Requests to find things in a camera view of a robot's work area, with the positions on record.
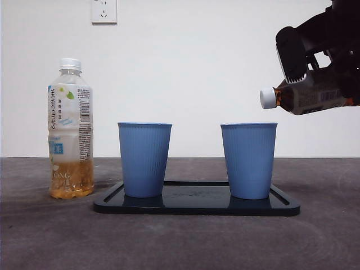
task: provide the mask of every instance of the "plastic bottle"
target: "plastic bottle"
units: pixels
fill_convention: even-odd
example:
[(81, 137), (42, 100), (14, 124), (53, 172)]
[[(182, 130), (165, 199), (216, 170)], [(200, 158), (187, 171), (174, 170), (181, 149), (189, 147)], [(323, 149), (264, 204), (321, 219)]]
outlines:
[(70, 199), (93, 192), (92, 90), (81, 62), (63, 58), (61, 76), (48, 86), (50, 195)]
[(264, 109), (277, 106), (295, 114), (309, 114), (335, 107), (358, 106), (352, 98), (344, 98), (334, 76), (326, 69), (310, 71), (311, 85), (283, 81), (277, 88), (264, 88), (260, 92), (260, 101)]

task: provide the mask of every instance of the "wall socket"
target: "wall socket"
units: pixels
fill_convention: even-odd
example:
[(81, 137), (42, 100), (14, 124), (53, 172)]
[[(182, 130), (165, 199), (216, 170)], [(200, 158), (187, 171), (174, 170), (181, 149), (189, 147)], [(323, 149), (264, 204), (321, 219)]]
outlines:
[(92, 0), (93, 24), (116, 24), (118, 22), (118, 0)]

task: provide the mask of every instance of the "ribbed cup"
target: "ribbed cup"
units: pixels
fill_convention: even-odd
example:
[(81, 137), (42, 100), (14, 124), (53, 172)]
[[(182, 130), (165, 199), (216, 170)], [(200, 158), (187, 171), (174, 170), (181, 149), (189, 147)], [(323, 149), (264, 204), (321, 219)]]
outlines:
[(118, 123), (125, 194), (146, 198), (163, 190), (171, 124)]
[(269, 196), (277, 123), (221, 125), (230, 193), (242, 199)]

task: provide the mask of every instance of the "white bottle cap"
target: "white bottle cap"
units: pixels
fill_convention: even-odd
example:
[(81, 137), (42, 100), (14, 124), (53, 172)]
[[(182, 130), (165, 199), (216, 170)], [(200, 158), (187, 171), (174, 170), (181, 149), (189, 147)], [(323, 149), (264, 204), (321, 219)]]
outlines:
[(62, 69), (75, 69), (81, 72), (81, 62), (77, 59), (62, 58), (60, 60), (60, 70)]
[(276, 94), (272, 87), (265, 87), (260, 91), (260, 102), (263, 109), (276, 108)]

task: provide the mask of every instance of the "gray table surface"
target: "gray table surface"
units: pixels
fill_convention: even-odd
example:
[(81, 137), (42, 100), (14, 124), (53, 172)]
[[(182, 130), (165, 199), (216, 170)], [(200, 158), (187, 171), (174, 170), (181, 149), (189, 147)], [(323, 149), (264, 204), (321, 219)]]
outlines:
[[(48, 195), (47, 159), (1, 160), (1, 269), (360, 269), (360, 159), (275, 159), (295, 217), (101, 214), (122, 178), (95, 159), (96, 191)], [(172, 158), (167, 180), (226, 181), (222, 158)]]

